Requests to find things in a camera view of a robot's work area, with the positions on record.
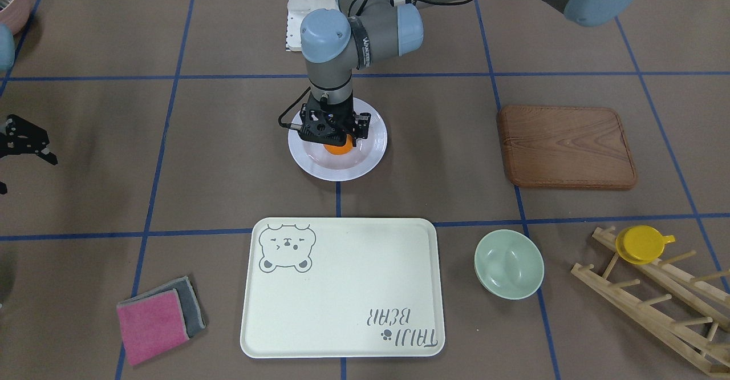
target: folded cloth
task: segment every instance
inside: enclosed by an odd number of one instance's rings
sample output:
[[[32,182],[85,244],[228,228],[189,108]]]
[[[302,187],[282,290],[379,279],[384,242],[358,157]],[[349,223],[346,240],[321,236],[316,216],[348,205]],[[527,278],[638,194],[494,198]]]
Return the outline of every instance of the folded cloth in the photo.
[[[185,343],[205,328],[188,276],[120,302],[117,314],[132,365]]]

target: green bowl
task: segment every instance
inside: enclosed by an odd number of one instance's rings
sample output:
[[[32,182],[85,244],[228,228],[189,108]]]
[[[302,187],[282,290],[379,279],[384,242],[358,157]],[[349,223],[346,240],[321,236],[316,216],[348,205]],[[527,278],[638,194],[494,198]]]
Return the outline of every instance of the green bowl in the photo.
[[[519,300],[540,288],[545,264],[532,240],[503,229],[489,233],[479,242],[474,270],[487,290],[504,299]]]

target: white tray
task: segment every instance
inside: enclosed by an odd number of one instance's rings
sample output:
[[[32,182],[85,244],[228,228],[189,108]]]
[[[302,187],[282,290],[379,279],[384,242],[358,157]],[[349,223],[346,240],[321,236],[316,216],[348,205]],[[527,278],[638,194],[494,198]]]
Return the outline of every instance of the white tray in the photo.
[[[436,229],[425,219],[259,221],[240,340],[254,358],[438,354]]]

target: bear face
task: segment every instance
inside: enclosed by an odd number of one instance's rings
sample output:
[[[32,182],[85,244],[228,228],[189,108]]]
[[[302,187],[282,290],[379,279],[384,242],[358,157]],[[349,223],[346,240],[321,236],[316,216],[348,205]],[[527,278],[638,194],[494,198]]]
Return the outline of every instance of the bear face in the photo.
[[[258,235],[258,244],[263,253],[258,266],[264,273],[292,266],[297,272],[304,273],[312,268],[310,253],[316,240],[317,235],[309,225],[302,228],[294,224],[274,227],[267,224],[266,229]]]

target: yellow cup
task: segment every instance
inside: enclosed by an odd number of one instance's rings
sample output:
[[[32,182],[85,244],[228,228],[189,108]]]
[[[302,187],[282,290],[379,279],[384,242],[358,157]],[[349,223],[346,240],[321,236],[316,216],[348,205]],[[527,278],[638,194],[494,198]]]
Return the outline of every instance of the yellow cup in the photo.
[[[616,252],[629,263],[646,265],[664,253],[664,245],[674,241],[674,236],[664,236],[654,227],[633,226],[616,237]]]

